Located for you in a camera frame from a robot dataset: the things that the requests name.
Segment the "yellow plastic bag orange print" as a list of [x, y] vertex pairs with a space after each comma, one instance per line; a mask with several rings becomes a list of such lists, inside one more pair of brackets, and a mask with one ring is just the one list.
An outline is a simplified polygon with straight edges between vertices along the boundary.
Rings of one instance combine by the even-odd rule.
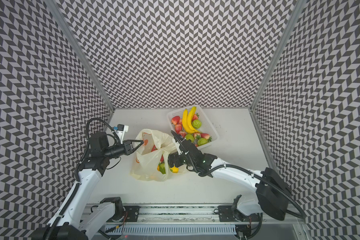
[[[173, 142], [174, 137], [157, 130], [143, 129], [139, 132], [136, 139], [143, 140], [144, 145], [136, 151], [135, 160], [130, 171], [130, 175], [133, 178], [140, 181], [164, 182], [177, 175], [186, 173], [185, 166], [181, 166], [178, 173], [170, 171], [168, 157], [170, 154], [177, 152]], [[154, 145], [157, 150], [151, 152]], [[164, 156], [165, 175], [157, 170], [161, 156]]]

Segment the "yellow lemon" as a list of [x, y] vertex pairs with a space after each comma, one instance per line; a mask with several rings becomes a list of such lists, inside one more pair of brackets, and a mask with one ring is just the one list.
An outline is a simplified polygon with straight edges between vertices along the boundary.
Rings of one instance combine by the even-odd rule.
[[177, 167], [171, 167], [171, 168], [170, 168], [170, 171], [171, 171], [172, 173], [178, 173], [178, 172], [179, 172], [179, 168], [177, 168]]

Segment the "green pear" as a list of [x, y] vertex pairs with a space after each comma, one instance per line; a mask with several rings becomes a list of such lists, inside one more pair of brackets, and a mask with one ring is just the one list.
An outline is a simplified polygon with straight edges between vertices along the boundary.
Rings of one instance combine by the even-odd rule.
[[165, 163], [160, 163], [158, 166], [160, 166], [160, 172], [165, 175], [166, 174], [166, 168]]

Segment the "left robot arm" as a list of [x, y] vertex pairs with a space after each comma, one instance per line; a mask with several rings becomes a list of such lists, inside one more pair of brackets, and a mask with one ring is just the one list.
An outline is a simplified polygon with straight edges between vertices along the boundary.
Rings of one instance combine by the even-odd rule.
[[118, 125], [116, 129], [109, 124], [114, 144], [111, 146], [106, 132], [90, 134], [90, 124], [100, 118], [91, 118], [85, 127], [86, 148], [77, 164], [74, 177], [75, 182], [62, 205], [49, 220], [45, 227], [37, 228], [31, 234], [33, 240], [91, 240], [107, 220], [116, 216], [119, 204], [117, 199], [104, 199], [97, 210], [88, 218], [82, 220], [87, 202], [108, 169], [111, 159], [131, 155], [144, 144], [142, 140], [124, 140], [128, 131], [125, 125]]

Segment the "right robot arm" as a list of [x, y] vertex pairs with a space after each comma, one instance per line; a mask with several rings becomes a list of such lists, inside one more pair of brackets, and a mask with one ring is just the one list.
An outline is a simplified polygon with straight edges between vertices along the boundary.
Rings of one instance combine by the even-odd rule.
[[200, 177], [223, 179], [250, 190], [234, 199], [231, 211], [235, 220], [243, 221], [252, 214], [263, 213], [279, 221], [283, 221], [287, 214], [303, 220], [307, 217], [292, 199], [291, 188], [275, 170], [255, 171], [230, 164], [215, 155], [202, 153], [175, 131], [171, 133], [177, 149], [168, 157], [171, 170], [186, 166], [188, 171]]

